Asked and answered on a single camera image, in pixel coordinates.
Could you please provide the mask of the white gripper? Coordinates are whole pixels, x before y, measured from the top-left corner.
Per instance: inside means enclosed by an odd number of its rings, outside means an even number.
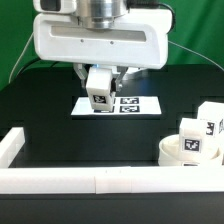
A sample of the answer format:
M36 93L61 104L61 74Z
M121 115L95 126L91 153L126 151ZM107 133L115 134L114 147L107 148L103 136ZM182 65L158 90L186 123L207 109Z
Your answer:
M83 64L117 66L111 81L111 92L116 94L127 67L160 69L166 64L170 12L132 9L116 18L109 30L85 29L72 15L41 13L33 30L37 55L43 60L74 63L82 88L88 77Z

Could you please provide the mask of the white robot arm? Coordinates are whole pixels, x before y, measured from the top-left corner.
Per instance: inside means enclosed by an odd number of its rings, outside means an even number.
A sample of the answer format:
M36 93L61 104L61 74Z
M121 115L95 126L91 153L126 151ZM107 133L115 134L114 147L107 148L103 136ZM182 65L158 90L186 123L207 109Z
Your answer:
M33 0L34 46L43 60L70 62L95 104L114 98L131 68L160 69L173 18L129 0Z

